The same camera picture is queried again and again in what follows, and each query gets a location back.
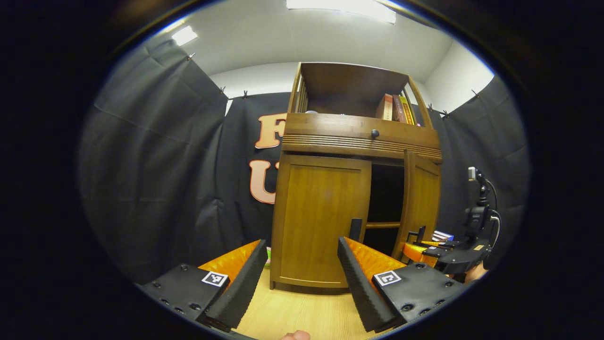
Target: orange letter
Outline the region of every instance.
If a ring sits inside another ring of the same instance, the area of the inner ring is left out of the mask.
[[[260,139],[256,142],[256,149],[274,148],[281,143],[275,138],[275,132],[279,133],[279,137],[283,137],[287,116],[287,113],[278,113],[258,118],[260,121]]]
[[[262,203],[275,204],[275,193],[266,191],[264,187],[266,170],[271,167],[271,163],[266,160],[253,160],[249,163],[249,167],[252,168],[249,192]]]

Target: white ceiling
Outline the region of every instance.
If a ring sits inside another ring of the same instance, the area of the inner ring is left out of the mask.
[[[453,41],[400,15],[393,25],[337,11],[288,10],[285,0],[224,0],[191,14],[185,25],[198,38],[182,47],[208,75],[320,61],[381,67],[423,83]]]

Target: orange gripper pad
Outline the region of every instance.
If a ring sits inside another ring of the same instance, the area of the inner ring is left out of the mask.
[[[377,293],[379,292],[371,281],[373,275],[405,267],[404,263],[396,261],[392,257],[382,254],[362,243],[347,237],[344,237],[344,239],[346,240],[348,247],[350,247],[350,250],[352,250],[352,253],[355,255],[365,277],[369,280],[371,286]]]
[[[403,254],[405,254],[405,256],[415,262],[423,262],[429,265],[430,267],[434,268],[438,259],[432,256],[425,256],[424,254],[422,254],[424,250],[426,250],[425,247],[416,246],[415,244],[411,243],[405,243],[403,245]]]
[[[210,262],[204,263],[198,268],[228,275],[229,279],[231,280],[226,288],[228,289],[233,281],[235,281],[235,278],[241,271],[241,268],[243,268],[243,265],[247,262],[249,256],[259,243],[260,240],[248,243],[226,253],[225,255],[217,257]]]

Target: black backdrop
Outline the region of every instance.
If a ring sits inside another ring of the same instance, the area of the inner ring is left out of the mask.
[[[479,95],[451,118],[430,113],[443,152],[437,229],[461,235],[463,210],[478,195],[467,168],[481,169],[504,222],[490,268],[519,225],[529,158],[501,80]],[[89,113],[79,174],[91,225],[129,277],[146,283],[181,262],[202,264],[259,238],[270,244],[273,205],[252,194],[250,164],[269,162],[263,189],[274,193],[280,144],[255,143],[259,118],[285,113],[288,100],[289,93],[238,97],[225,116],[227,97],[172,40],[151,40],[117,65]],[[389,232],[370,232],[371,245],[387,242]]]

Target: cabinet door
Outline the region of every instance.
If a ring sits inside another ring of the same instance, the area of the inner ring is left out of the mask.
[[[371,162],[282,154],[272,230],[271,281],[348,287],[338,237],[369,210]]]
[[[405,242],[409,231],[417,232],[426,226],[423,241],[431,241],[440,204],[440,167],[427,159],[405,151],[405,195],[392,257],[402,254],[401,242]]]

